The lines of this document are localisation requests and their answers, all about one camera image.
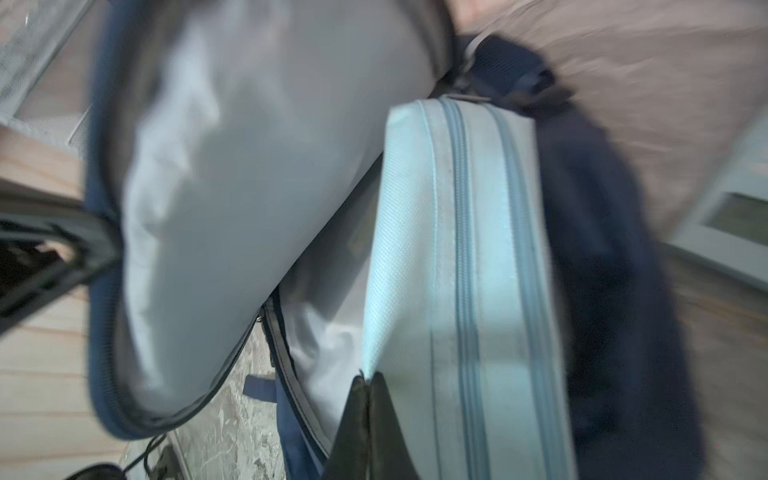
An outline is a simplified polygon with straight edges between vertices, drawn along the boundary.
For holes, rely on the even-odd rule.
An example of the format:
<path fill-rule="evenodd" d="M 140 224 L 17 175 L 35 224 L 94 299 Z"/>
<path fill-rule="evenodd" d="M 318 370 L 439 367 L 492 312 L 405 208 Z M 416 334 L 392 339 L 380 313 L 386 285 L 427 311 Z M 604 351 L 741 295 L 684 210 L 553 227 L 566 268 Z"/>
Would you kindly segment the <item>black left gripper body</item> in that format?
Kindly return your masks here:
<path fill-rule="evenodd" d="M 113 222 L 83 202 L 1 181 L 1 333 L 97 274 L 122 256 Z"/>

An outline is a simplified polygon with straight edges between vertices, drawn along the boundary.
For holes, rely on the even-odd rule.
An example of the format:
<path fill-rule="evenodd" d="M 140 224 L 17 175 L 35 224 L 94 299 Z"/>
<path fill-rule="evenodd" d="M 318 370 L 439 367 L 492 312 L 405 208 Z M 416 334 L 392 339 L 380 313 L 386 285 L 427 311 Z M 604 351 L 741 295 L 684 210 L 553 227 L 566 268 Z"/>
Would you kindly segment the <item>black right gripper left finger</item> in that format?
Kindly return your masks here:
<path fill-rule="evenodd" d="M 351 384 L 323 480 L 365 480 L 369 463 L 369 384 L 356 376 Z"/>

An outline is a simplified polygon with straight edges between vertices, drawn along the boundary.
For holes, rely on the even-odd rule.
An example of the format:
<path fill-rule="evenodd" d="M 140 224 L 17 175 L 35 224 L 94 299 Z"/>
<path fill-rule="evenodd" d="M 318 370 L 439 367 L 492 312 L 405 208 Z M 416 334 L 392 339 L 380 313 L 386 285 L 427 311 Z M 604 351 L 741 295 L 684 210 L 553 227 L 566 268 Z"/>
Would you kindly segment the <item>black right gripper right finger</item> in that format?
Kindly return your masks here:
<path fill-rule="evenodd" d="M 384 376 L 372 377 L 368 403 L 369 478 L 417 480 Z"/>

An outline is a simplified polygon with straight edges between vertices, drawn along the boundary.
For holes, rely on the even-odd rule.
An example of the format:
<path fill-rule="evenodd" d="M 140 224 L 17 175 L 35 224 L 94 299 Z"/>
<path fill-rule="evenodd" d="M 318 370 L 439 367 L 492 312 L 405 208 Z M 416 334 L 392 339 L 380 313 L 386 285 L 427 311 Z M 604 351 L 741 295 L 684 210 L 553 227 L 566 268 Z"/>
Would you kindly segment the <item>light blue pencil pouch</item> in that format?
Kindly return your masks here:
<path fill-rule="evenodd" d="M 577 477 L 531 119 L 447 97 L 390 111 L 362 369 L 420 477 Z"/>

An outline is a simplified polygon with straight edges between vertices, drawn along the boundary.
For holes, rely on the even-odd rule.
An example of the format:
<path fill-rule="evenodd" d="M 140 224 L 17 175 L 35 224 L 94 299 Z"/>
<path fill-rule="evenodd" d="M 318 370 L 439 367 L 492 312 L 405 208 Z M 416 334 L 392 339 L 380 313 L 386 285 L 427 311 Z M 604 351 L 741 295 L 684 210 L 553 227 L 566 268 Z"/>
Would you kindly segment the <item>navy blue student backpack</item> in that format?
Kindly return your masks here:
<path fill-rule="evenodd" d="M 119 1 L 96 68 L 87 209 L 122 256 L 90 285 L 89 382 L 117 438 L 173 430 L 266 335 L 287 474 L 322 479 L 362 369 L 390 111 L 535 125 L 574 479 L 696 479 L 701 427 L 636 182 L 536 52 L 442 1 Z"/>

